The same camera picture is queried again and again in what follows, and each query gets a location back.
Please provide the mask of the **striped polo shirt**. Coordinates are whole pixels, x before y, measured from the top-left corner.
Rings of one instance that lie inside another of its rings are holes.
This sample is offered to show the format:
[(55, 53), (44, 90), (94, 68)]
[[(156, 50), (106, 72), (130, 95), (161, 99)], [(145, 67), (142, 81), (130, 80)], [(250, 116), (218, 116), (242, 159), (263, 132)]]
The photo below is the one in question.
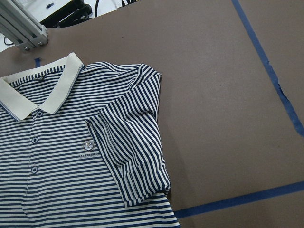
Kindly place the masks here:
[(178, 228), (161, 74), (71, 53), (0, 79), (3, 228)]

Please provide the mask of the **black clamp tool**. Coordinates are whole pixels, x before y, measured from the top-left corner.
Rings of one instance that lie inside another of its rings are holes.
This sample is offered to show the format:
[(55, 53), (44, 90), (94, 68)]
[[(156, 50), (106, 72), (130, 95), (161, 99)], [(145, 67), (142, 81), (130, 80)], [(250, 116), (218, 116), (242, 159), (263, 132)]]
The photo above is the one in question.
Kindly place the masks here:
[(40, 23), (49, 29), (66, 28), (89, 20), (91, 13), (92, 7), (83, 0), (71, 0)]

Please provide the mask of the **aluminium frame post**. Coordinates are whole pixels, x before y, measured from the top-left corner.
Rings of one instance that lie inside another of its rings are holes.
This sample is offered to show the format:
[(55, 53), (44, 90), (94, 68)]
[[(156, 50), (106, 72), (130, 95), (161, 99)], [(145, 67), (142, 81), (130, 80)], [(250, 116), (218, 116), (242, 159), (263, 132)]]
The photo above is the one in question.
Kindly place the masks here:
[(0, 2), (0, 32), (21, 51), (48, 43), (48, 32), (17, 0)]

